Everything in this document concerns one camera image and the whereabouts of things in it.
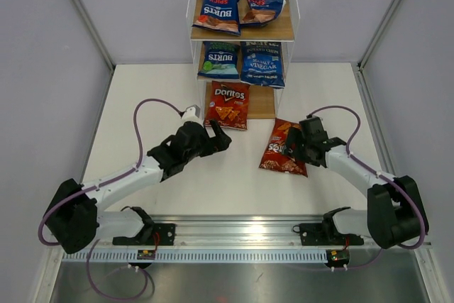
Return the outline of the small red Doritos bag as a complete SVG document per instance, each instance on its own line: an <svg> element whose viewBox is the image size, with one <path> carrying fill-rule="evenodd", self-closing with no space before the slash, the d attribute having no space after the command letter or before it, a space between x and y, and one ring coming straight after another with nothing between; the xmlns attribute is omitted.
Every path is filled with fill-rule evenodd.
<svg viewBox="0 0 454 303"><path fill-rule="evenodd" d="M293 157L284 154L290 128L300 128L300 126L291 121L275 119L259 168L308 177L306 165L303 162L296 161Z"/></svg>

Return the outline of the large red Doritos bag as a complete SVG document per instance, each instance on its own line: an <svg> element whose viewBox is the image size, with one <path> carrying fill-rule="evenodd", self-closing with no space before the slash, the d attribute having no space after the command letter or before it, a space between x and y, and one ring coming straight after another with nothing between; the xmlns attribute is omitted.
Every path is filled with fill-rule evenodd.
<svg viewBox="0 0 454 303"><path fill-rule="evenodd" d="M246 131L249 97L249 84L213 81L204 125L210 126L210 121L216 121L221 127Z"/></svg>

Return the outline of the Burts sea salt vinegar bag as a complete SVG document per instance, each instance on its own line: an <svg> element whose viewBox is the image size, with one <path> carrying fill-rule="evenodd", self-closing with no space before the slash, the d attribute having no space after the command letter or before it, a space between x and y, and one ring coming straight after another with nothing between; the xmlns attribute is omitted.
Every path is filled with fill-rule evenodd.
<svg viewBox="0 0 454 303"><path fill-rule="evenodd" d="M203 62L197 75L211 79L238 79L239 44L204 41Z"/></svg>

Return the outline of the Kettle sea salt vinegar bag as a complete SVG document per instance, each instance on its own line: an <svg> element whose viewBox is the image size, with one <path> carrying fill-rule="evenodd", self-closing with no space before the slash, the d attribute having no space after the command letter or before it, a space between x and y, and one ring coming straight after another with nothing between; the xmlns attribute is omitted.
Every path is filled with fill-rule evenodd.
<svg viewBox="0 0 454 303"><path fill-rule="evenodd" d="M275 89L285 87L281 42L243 41L240 49L241 82Z"/></svg>

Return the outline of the Burts spicy chilli bag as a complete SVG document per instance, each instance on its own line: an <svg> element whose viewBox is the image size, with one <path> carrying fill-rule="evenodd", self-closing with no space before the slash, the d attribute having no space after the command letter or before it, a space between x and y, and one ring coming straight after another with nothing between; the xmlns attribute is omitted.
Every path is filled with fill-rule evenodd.
<svg viewBox="0 0 454 303"><path fill-rule="evenodd" d="M242 27L260 27L276 20L284 8L285 0L247 0L249 9L240 20Z"/></svg>
<svg viewBox="0 0 454 303"><path fill-rule="evenodd" d="M239 1L201 0L201 10L192 26L240 36Z"/></svg>

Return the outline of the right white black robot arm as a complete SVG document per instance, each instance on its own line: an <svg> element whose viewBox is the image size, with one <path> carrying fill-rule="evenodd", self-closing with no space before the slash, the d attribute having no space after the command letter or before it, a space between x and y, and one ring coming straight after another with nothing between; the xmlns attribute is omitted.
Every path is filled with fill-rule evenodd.
<svg viewBox="0 0 454 303"><path fill-rule="evenodd" d="M329 137L318 116L299 124L289 129L284 154L340 175L367 202L364 210L344 206L326 212L313 231L315 237L329 245L360 245L362 238L371 238L383 249L423 244L428 219L414 179L374 170L353 154L349 141Z"/></svg>

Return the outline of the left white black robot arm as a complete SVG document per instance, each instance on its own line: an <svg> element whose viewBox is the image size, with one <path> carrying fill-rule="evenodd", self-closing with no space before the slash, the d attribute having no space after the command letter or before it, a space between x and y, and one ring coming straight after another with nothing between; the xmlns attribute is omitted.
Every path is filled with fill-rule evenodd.
<svg viewBox="0 0 454 303"><path fill-rule="evenodd" d="M109 207L145 187L160 184L183 171L195 158L228 149L231 138L216 121L214 135L197 122L187 121L176 134L149 150L139 165L122 175L112 175L98 182L79 184L64 181L43 217L43 225L68 254L77 253L97 240L110 239L117 246L170 246L173 224L157 224L139 206L123 211Z"/></svg>

